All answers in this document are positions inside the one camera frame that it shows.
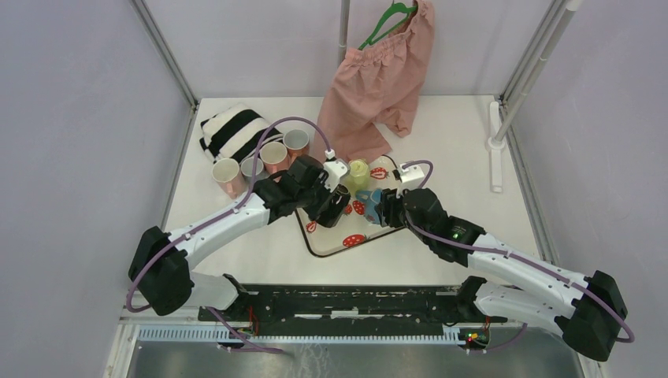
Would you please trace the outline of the bright blue mug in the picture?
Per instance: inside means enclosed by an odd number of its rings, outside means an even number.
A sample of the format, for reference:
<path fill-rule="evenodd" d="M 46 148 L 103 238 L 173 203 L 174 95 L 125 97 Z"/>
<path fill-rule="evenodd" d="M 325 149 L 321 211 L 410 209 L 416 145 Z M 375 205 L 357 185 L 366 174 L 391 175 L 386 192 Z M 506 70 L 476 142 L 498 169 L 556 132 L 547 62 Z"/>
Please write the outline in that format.
<path fill-rule="evenodd" d="M 355 193 L 355 198 L 364 205 L 363 217 L 371 224 L 380 224 L 376 207 L 380 204 L 381 194 L 381 188 L 358 190 Z"/>

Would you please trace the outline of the strawberry print tray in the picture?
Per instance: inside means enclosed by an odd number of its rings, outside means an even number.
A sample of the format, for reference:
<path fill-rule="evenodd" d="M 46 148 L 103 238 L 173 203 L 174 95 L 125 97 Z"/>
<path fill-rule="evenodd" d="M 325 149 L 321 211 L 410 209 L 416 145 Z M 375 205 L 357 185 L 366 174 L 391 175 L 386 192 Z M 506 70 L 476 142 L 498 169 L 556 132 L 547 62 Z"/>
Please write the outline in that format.
<path fill-rule="evenodd" d="M 397 164 L 388 155 L 369 163 L 370 179 L 366 193 L 351 196 L 343 215 L 333 228 L 326 228 L 310 220 L 302 209 L 298 209 L 296 216 L 308 251 L 315 257 L 325 258 L 397 232 L 396 228 L 372 223 L 371 220 L 377 217 L 365 213 L 370 192 L 398 187 L 398 181 L 392 173 L 396 169 Z"/>

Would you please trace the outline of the floral salmon mug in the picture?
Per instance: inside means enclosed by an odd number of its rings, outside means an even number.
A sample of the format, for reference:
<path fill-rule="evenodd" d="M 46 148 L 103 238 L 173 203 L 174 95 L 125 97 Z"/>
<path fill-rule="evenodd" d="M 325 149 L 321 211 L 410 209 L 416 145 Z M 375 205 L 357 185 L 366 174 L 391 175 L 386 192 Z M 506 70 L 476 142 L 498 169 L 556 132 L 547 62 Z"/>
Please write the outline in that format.
<path fill-rule="evenodd" d="M 290 160 L 294 161 L 297 157 L 309 153 L 310 136 L 300 129 L 290 130 L 284 134 L 283 144 L 287 149 Z"/>

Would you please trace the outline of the plain pink tall mug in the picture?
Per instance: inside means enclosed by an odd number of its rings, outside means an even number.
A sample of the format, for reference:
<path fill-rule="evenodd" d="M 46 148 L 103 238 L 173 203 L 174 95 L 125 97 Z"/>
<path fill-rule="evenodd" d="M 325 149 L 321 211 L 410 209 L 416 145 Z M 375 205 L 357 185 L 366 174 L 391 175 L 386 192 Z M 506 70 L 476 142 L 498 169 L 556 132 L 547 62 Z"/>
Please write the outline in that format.
<path fill-rule="evenodd" d="M 288 149 L 283 143 L 266 143 L 260 149 L 259 157 L 261 158 L 265 170 L 269 175 L 289 169 L 290 160 Z"/>

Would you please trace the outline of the grey blue mug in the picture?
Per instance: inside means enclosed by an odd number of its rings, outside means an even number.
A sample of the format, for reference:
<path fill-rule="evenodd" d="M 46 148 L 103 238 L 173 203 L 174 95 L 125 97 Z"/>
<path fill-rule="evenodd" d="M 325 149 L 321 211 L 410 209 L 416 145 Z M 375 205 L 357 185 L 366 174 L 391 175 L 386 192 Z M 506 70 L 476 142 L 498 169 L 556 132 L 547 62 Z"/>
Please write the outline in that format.
<path fill-rule="evenodd" d="M 244 159 L 240 166 L 240 170 L 248 183 L 251 182 L 253 177 L 256 180 L 263 180 L 268 177 L 262 160 L 255 160 L 254 157 Z"/>

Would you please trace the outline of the pale pink faceted mug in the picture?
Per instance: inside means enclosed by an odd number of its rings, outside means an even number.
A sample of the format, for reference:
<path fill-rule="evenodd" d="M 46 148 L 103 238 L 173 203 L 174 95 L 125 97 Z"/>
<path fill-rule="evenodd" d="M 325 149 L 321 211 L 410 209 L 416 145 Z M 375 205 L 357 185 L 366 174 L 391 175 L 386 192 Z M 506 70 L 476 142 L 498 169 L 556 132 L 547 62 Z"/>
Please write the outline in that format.
<path fill-rule="evenodd" d="M 212 177 L 221 190 L 231 199 L 237 199 L 247 190 L 247 182 L 241 173 L 239 163 L 232 158 L 222 158 L 215 162 Z"/>

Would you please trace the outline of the black faceted mug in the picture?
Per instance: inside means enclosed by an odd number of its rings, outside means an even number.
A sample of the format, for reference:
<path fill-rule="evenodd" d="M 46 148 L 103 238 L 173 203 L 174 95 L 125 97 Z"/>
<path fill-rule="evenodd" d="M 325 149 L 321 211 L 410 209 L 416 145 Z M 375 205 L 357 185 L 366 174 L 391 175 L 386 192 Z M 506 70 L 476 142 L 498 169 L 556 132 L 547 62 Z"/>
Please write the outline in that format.
<path fill-rule="evenodd" d="M 321 211 L 316 222 L 324 228 L 334 228 L 344 214 L 344 210 L 349 205 L 351 193 L 342 184 L 339 184 L 327 202 L 325 208 Z"/>

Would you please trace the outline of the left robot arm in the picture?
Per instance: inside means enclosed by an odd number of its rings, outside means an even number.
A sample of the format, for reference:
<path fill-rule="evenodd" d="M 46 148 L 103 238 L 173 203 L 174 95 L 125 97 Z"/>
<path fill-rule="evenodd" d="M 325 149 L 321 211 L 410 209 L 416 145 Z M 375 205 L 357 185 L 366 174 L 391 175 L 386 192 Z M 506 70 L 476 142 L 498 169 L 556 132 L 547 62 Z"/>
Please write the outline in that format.
<path fill-rule="evenodd" d="M 171 232 L 158 226 L 147 229 L 128 270 L 130 291 L 138 291 L 147 304 L 134 307 L 128 296 L 127 310 L 151 309 L 166 316 L 183 306 L 211 306 L 229 321 L 241 319 L 247 299 L 240 295 L 242 288 L 234 277 L 193 269 L 231 241 L 297 209 L 313 221 L 331 219 L 336 190 L 348 173 L 347 163 L 340 159 L 320 163 L 311 156 L 299 156 L 288 170 L 255 182 L 243 197 L 208 217 Z"/>

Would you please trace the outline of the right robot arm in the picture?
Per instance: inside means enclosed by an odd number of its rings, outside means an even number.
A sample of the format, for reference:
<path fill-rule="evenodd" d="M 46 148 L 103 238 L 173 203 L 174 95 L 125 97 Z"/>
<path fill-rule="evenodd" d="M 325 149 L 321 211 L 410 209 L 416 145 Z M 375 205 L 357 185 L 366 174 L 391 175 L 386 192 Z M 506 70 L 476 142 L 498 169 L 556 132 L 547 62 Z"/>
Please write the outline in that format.
<path fill-rule="evenodd" d="M 385 189 L 375 210 L 381 225 L 405 227 L 438 258 L 506 281 L 467 278 L 455 299 L 464 321 L 503 317 L 540 327 L 595 361 L 607 361 L 616 343 L 636 339 L 625 322 L 628 309 L 618 285 L 605 272 L 586 276 L 523 254 L 448 214 L 429 189 Z"/>

